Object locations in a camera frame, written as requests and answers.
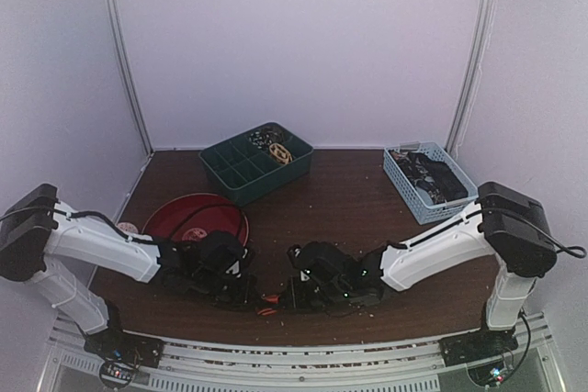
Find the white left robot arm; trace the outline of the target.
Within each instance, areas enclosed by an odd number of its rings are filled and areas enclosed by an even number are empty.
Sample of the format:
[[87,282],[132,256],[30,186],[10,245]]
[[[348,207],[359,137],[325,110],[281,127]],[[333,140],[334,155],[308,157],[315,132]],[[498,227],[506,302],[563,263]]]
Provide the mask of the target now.
[[228,231],[214,230],[196,241],[126,232],[99,212],[74,210],[49,184],[32,190],[1,217],[1,276],[37,286],[53,308],[113,359],[131,352],[131,337],[116,307],[79,284],[63,257],[181,294],[198,293],[228,308],[253,308],[260,300],[248,271],[253,256]]

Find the orange navy striped tie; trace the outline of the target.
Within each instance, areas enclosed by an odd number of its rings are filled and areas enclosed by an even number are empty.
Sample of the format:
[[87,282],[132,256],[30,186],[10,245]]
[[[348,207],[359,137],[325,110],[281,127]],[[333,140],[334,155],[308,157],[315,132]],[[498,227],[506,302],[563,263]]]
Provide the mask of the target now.
[[261,296],[256,304],[255,312],[258,316],[268,317],[280,311],[280,295]]

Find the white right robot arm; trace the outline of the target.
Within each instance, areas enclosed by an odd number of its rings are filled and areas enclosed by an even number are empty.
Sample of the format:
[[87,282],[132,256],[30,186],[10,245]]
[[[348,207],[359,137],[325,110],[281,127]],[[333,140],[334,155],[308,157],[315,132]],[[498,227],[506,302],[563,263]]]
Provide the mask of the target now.
[[278,295],[280,308],[319,311],[336,305],[377,305],[435,274],[492,255],[500,269],[471,349],[492,355],[511,335],[538,278],[557,261],[544,208],[535,199],[495,182],[457,215],[401,242],[388,241],[356,259],[326,241],[287,251],[296,270]]

